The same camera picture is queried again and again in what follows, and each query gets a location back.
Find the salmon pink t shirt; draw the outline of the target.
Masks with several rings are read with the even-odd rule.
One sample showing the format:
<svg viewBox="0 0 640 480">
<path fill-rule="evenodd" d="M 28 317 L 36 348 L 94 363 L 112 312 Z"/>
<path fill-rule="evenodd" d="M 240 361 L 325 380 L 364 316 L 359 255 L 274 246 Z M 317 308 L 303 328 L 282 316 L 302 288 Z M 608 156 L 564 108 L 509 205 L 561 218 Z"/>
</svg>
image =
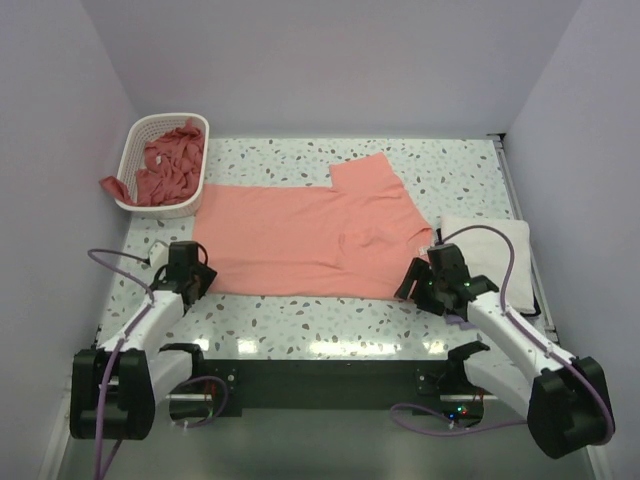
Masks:
<svg viewBox="0 0 640 480">
<path fill-rule="evenodd" d="M 328 187 L 209 184 L 193 238 L 218 293 L 390 300 L 433 229 L 378 153 L 336 164 Z"/>
</svg>

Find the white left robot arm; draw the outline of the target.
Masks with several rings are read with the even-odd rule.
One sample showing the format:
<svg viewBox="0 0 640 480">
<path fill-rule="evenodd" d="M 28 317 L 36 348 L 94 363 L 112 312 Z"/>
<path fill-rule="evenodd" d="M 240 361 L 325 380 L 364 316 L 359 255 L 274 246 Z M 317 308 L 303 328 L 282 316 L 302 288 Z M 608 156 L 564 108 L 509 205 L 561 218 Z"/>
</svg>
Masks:
<svg viewBox="0 0 640 480">
<path fill-rule="evenodd" d="M 74 356 L 69 428 L 75 439 L 142 440 L 167 395 L 206 383 L 201 347 L 168 343 L 165 333 L 205 296 L 217 272 L 196 241 L 172 242 L 166 253 L 134 316 L 110 339 Z"/>
</svg>

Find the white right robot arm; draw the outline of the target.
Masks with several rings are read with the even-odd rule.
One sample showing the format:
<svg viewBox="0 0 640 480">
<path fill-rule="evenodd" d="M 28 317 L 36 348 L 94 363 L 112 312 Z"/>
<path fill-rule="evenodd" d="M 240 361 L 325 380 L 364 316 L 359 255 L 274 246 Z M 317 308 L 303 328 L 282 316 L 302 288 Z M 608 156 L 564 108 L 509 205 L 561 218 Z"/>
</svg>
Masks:
<svg viewBox="0 0 640 480">
<path fill-rule="evenodd" d="M 448 353 L 439 390 L 490 392 L 525 419 L 536 445 L 553 459 L 611 440 L 615 420 L 600 364 L 532 327 L 508 304 L 504 286 L 470 274 L 456 245 L 414 258 L 395 295 L 438 316 L 454 314 L 487 338 Z"/>
</svg>

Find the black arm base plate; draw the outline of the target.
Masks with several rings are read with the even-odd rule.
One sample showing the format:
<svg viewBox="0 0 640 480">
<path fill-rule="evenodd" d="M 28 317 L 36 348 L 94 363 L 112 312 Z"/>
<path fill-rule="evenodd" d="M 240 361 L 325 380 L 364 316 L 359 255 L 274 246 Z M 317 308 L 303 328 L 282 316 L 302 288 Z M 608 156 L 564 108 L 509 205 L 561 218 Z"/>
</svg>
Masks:
<svg viewBox="0 0 640 480">
<path fill-rule="evenodd" d="M 412 403 L 475 424 L 486 395 L 455 377 L 447 360 L 206 360 L 196 377 L 170 393 L 174 420 L 240 417 L 249 409 L 388 411 Z"/>
</svg>

